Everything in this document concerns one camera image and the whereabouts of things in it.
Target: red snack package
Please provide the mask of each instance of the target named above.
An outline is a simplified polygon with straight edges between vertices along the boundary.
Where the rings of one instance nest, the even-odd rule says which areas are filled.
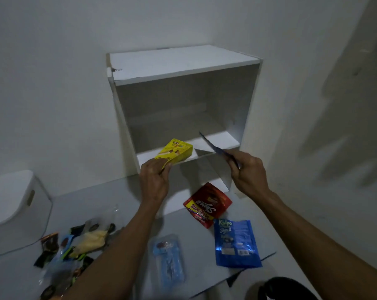
[[[213,219],[219,218],[231,203],[229,197],[208,182],[183,205],[203,226],[209,228],[213,224]]]

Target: light blue package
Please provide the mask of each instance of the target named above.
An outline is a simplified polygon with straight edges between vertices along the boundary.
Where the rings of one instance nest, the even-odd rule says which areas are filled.
[[[251,222],[214,219],[216,264],[233,268],[262,267]]]
[[[170,290],[184,282],[185,276],[180,247],[175,236],[169,235],[157,240],[152,247],[152,253],[157,260],[161,290]]]

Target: shelf unit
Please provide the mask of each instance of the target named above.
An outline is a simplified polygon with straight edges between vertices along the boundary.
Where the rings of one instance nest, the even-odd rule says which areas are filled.
[[[212,183],[228,190],[230,169],[199,131],[222,149],[240,146],[261,60],[212,45],[110,54],[109,60],[108,80],[137,171],[176,138],[194,146],[183,162],[198,162],[198,171],[213,171],[217,178]],[[206,160],[196,161],[201,157]],[[163,214],[183,208],[200,187],[188,185],[170,195]]]

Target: white wall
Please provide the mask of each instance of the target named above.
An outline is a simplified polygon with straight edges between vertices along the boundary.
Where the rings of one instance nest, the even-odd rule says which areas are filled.
[[[352,18],[332,20],[268,174],[290,206],[377,268],[377,0],[354,32]]]
[[[133,174],[105,54],[207,43],[265,59],[243,148],[268,163],[330,20],[367,0],[346,1],[0,0],[0,174],[53,196]]]

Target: storage box lid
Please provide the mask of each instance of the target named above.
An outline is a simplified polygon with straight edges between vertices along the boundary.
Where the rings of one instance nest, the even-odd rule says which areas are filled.
[[[0,224],[11,219],[21,209],[33,177],[31,170],[0,176]]]

